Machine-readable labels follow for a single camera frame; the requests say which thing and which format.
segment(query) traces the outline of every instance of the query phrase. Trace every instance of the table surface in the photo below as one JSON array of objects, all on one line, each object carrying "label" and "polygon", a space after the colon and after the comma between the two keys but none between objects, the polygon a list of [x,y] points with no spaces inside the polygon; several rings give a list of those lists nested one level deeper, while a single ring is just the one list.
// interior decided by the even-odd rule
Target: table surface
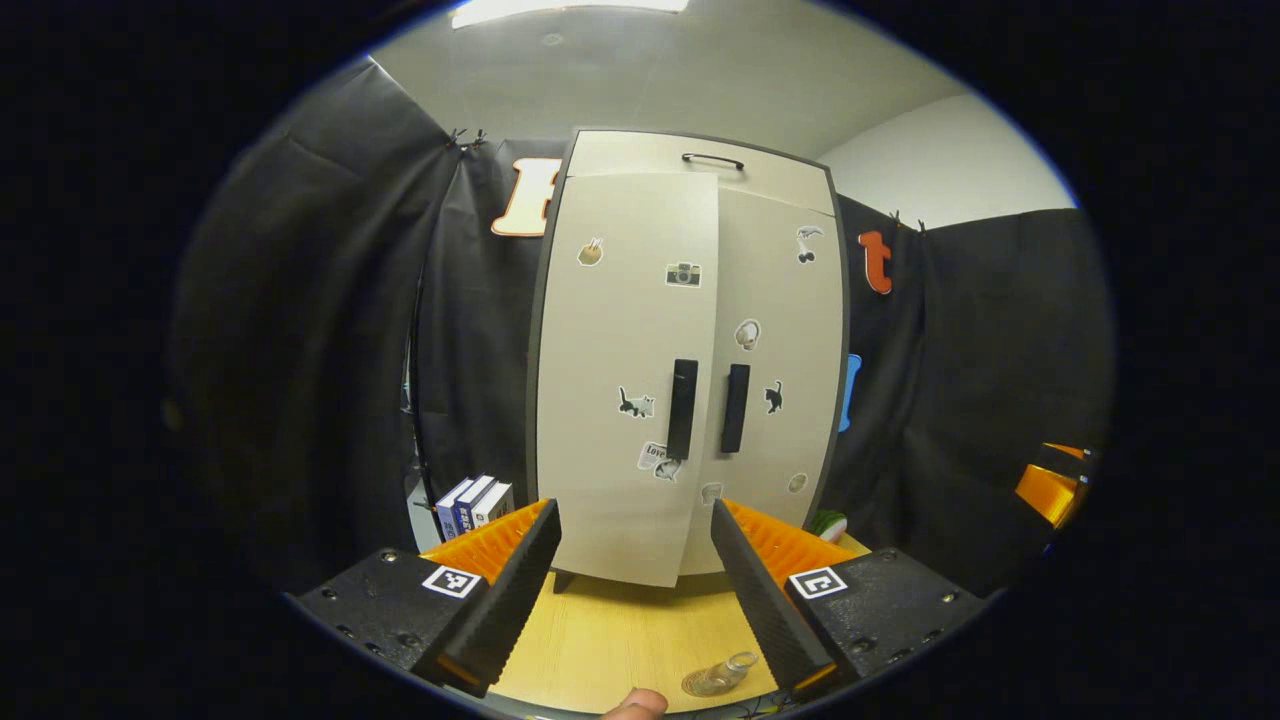
[{"label": "table surface", "polygon": [[[842,534],[837,544],[870,552]],[[687,712],[778,689],[724,573],[686,575],[675,588],[576,577],[552,592],[547,574],[529,621],[494,693],[576,712],[607,712],[631,688],[667,697],[668,712]],[[690,673],[739,652],[760,661],[731,692],[694,697],[681,689]]]}]

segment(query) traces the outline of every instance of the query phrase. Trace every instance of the cabinet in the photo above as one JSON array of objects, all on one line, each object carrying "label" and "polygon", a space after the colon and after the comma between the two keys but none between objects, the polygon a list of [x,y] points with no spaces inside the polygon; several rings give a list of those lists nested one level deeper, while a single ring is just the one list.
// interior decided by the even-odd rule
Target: cabinet
[{"label": "cabinet", "polygon": [[553,566],[721,571],[727,497],[801,525],[842,407],[847,279],[826,168],[712,138],[575,132],[530,342],[531,497]]}]

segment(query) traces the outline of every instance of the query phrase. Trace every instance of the book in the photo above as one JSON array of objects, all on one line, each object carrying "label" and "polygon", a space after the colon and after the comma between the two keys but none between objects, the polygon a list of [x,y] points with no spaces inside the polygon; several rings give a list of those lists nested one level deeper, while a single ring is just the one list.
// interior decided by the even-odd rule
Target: book
[{"label": "book", "polygon": [[494,483],[489,492],[471,506],[471,524],[475,527],[492,523],[515,510],[511,500],[511,483]]},{"label": "book", "polygon": [[453,503],[457,501],[458,496],[466,492],[475,480],[467,478],[461,483],[453,486],[453,489],[444,493],[435,503],[435,515],[440,519],[440,532],[444,533],[445,542],[462,534],[462,529],[458,527],[457,515],[453,512]]},{"label": "book", "polygon": [[476,482],[471,483],[462,495],[453,501],[453,512],[458,519],[458,534],[471,532],[475,524],[471,521],[471,506],[475,501],[480,500],[480,496],[489,489],[493,484],[493,475],[480,475]]}]

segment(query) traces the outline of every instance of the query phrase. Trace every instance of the cabinet handle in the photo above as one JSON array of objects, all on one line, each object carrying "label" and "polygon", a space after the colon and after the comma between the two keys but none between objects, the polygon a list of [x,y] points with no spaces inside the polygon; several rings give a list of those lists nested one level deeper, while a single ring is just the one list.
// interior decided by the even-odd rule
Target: cabinet handle
[{"label": "cabinet handle", "polygon": [[667,457],[671,460],[689,460],[696,393],[698,360],[676,360],[671,379],[671,420],[667,424]]},{"label": "cabinet handle", "polygon": [[732,163],[733,167],[736,167],[740,170],[746,167],[739,160],[732,160],[730,158],[721,158],[718,155],[703,155],[701,152],[685,152],[684,155],[680,156],[680,159],[686,163],[692,163],[694,158],[707,158],[708,160],[721,160],[723,163]]},{"label": "cabinet handle", "polygon": [[737,452],[742,447],[742,424],[746,420],[748,380],[750,365],[728,366],[728,393],[724,400],[724,430],[721,433],[721,452]]}]

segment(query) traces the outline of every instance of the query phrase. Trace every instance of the white wall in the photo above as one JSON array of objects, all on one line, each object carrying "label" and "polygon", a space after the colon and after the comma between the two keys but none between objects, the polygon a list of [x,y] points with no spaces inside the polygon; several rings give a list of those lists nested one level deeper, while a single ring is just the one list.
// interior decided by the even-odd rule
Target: white wall
[{"label": "white wall", "polygon": [[936,228],[1075,208],[1039,151],[974,95],[929,102],[827,151],[836,191],[902,223]]}]

